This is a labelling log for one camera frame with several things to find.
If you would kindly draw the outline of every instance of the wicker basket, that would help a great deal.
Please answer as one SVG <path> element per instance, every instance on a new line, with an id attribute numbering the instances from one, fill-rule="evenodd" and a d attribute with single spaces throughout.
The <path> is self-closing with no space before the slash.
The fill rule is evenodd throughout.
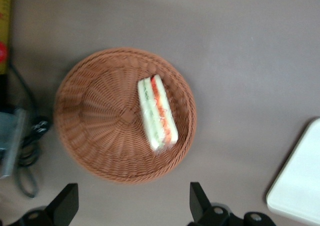
<path id="1" fill-rule="evenodd" d="M 159 155 L 144 134 L 137 83 L 159 74 L 179 140 Z M 100 177 L 123 183 L 158 178 L 185 157 L 197 114 L 192 92 L 166 60 L 146 51 L 117 48 L 79 62 L 62 82 L 55 102 L 55 126 L 74 159 Z"/>

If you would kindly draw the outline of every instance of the plastic wrap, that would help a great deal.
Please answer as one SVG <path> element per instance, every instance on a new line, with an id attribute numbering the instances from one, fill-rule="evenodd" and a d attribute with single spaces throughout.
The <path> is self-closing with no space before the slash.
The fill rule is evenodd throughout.
<path id="1" fill-rule="evenodd" d="M 138 82 L 138 94 L 146 137 L 151 149 L 162 152 L 173 147 L 178 131 L 159 75 Z"/>

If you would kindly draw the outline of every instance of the black clamp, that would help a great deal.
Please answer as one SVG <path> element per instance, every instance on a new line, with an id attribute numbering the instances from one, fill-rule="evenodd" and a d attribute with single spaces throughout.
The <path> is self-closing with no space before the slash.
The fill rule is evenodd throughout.
<path id="1" fill-rule="evenodd" d="M 261 212 L 247 212 L 241 219 L 226 206 L 212 205 L 198 182 L 190 184 L 190 210 L 194 222 L 188 226 L 276 226 Z"/>
<path id="2" fill-rule="evenodd" d="M 44 210 L 30 211 L 8 226 L 68 226 L 78 208 L 78 184 L 70 183 Z"/>

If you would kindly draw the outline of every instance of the gray table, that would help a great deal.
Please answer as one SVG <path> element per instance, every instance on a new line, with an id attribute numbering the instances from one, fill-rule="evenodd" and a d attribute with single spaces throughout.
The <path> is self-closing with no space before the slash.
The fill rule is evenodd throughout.
<path id="1" fill-rule="evenodd" d="M 159 54 L 194 93 L 197 134 L 184 161 L 143 185 L 90 175 L 52 130 L 33 171 L 40 193 L 24 198 L 0 181 L 0 218 L 9 223 L 78 182 L 71 225 L 186 225 L 189 182 L 236 215 L 269 212 L 265 194 L 302 130 L 320 115 L 320 0 L 14 0 L 13 62 L 51 113 L 76 62 L 106 48 Z M 11 93 L 21 93 L 12 80 Z"/>

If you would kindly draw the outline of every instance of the white plastic lid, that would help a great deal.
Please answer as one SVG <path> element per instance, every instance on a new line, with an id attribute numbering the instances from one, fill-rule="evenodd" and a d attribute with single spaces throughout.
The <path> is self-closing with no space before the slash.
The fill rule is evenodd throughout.
<path id="1" fill-rule="evenodd" d="M 307 127 L 266 200 L 275 213 L 320 225 L 320 119 Z"/>

